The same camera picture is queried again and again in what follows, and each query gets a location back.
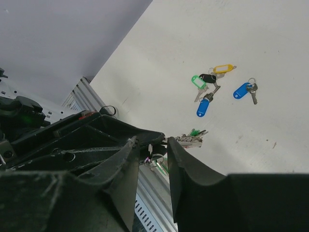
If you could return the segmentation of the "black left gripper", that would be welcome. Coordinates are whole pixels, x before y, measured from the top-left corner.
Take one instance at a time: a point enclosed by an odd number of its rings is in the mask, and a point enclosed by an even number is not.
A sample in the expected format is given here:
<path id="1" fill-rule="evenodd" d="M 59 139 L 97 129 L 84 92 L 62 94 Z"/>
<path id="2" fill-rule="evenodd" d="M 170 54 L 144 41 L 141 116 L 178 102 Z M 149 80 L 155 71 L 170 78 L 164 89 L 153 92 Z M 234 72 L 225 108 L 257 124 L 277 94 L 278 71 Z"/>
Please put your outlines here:
<path id="1" fill-rule="evenodd" d="M 80 172 L 93 168 L 103 172 L 117 172 L 126 163 L 135 145 L 125 145 L 137 137 L 142 150 L 149 144 L 162 145 L 164 133 L 136 128 L 99 112 L 82 111 L 42 126 L 22 125 L 7 128 L 6 137 L 0 140 L 0 164 L 9 165 L 27 155 L 30 158 L 5 173 L 16 171 L 69 171 Z"/>

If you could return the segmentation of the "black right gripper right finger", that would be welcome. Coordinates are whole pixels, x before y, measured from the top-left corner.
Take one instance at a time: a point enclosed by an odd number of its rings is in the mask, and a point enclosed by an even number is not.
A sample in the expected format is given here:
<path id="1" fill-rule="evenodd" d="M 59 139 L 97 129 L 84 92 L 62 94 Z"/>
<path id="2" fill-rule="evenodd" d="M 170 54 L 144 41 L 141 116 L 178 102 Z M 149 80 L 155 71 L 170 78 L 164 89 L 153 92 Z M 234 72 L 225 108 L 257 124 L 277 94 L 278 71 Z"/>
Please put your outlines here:
<path id="1" fill-rule="evenodd" d="M 173 219 L 179 231 L 308 231 L 307 174 L 223 175 L 173 137 L 167 149 Z"/>

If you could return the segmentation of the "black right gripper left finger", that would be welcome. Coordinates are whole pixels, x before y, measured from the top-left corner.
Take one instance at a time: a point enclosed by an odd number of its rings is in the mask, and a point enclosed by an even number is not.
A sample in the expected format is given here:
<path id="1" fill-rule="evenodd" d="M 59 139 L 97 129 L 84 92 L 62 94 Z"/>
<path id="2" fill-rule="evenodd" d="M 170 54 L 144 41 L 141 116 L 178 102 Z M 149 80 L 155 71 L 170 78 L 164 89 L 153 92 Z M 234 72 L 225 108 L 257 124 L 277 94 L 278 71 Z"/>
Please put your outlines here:
<path id="1" fill-rule="evenodd" d="M 93 168 L 0 173 L 3 232 L 130 232 L 133 228 L 140 143 L 117 172 Z"/>

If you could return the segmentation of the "silver keys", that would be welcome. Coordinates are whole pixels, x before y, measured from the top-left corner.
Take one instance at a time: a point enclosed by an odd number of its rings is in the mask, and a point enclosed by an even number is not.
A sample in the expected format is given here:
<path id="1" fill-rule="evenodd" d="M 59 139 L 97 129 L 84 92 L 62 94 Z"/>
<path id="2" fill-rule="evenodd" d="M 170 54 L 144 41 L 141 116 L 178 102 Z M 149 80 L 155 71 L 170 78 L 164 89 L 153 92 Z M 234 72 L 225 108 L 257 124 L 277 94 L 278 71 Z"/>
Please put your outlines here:
<path id="1" fill-rule="evenodd" d="M 201 147 L 203 143 L 203 136 L 208 133 L 207 130 L 192 129 L 188 134 L 182 134 L 175 139 L 184 148 Z"/>

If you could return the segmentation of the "large silver keyring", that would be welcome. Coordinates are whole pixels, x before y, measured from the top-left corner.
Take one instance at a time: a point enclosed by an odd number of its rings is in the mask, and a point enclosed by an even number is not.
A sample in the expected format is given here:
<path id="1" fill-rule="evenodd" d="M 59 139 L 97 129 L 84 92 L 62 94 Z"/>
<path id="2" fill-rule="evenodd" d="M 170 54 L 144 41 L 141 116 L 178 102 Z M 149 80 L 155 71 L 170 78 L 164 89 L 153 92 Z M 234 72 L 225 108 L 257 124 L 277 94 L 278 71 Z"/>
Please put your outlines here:
<path id="1" fill-rule="evenodd" d="M 165 145 L 152 145 L 147 147 L 146 158 L 143 159 L 143 165 L 149 168 L 162 167 L 162 163 L 165 160 L 165 154 L 167 148 Z"/>

